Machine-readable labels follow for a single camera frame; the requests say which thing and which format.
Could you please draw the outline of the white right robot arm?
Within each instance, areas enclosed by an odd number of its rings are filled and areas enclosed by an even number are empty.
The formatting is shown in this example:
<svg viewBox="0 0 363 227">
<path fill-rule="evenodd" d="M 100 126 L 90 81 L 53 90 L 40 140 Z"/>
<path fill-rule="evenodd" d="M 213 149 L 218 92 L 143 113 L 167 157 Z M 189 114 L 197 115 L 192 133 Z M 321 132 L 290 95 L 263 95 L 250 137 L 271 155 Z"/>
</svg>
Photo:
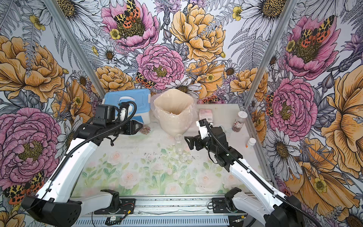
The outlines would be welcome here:
<svg viewBox="0 0 363 227">
<path fill-rule="evenodd" d="M 305 225 L 299 200 L 286 196 L 253 170 L 243 155 L 229 146 L 221 127 L 202 126 L 198 135 L 184 139 L 191 150 L 206 149 L 214 154 L 217 164 L 240 180 L 255 196 L 251 198 L 238 188 L 231 189 L 225 194 L 225 204 L 230 211 L 243 211 L 266 227 Z"/>
</svg>

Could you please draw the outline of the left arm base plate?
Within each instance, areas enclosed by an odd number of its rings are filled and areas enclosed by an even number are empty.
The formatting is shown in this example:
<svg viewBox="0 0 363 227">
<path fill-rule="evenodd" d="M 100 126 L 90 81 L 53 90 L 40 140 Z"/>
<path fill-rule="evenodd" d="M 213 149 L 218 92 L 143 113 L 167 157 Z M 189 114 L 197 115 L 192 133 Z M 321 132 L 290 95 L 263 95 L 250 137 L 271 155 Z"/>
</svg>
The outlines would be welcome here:
<svg viewBox="0 0 363 227">
<path fill-rule="evenodd" d="M 116 207 L 117 210 L 111 211 L 110 208 L 100 209 L 94 212 L 96 215 L 129 215 L 134 213 L 136 199 L 134 198 L 120 198 L 120 203 Z"/>
</svg>

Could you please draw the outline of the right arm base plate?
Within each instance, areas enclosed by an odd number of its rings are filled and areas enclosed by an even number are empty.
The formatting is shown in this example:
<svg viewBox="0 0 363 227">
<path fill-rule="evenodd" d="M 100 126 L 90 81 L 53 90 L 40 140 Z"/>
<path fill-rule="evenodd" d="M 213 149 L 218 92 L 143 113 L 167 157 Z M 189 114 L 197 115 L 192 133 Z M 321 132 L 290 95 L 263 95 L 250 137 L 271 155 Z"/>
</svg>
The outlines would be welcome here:
<svg viewBox="0 0 363 227">
<path fill-rule="evenodd" d="M 211 208 L 213 213 L 245 213 L 244 211 L 233 208 L 232 205 L 228 205 L 225 198 L 214 197 L 211 199 Z"/>
</svg>

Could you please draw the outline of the clear jar with dried flowers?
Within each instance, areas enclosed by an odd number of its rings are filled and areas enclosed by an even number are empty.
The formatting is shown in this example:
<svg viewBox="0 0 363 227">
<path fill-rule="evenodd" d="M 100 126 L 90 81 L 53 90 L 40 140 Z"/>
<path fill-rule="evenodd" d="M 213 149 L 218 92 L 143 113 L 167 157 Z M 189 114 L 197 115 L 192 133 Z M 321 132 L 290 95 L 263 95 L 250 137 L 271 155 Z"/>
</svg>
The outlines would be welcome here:
<svg viewBox="0 0 363 227">
<path fill-rule="evenodd" d="M 175 135 L 175 152 L 177 155 L 186 155 L 185 147 L 185 139 L 182 134 Z"/>
</svg>

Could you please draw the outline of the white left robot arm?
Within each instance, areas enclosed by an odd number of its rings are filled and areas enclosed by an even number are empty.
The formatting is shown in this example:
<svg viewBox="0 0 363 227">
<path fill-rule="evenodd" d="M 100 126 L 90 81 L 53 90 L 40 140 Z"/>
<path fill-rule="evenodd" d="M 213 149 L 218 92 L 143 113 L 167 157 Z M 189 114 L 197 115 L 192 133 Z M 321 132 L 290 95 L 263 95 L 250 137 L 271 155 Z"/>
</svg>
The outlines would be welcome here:
<svg viewBox="0 0 363 227">
<path fill-rule="evenodd" d="M 21 207 L 34 220 L 56 227 L 71 227 L 78 218 L 98 210 L 115 213 L 121 208 L 119 192 L 104 189 L 95 195 L 72 200 L 75 185 L 87 161 L 104 139 L 110 144 L 119 135 L 134 135 L 143 125 L 133 116 L 137 105 L 98 105 L 95 117 L 75 132 L 68 151 L 54 173 L 34 196 L 26 196 Z"/>
</svg>

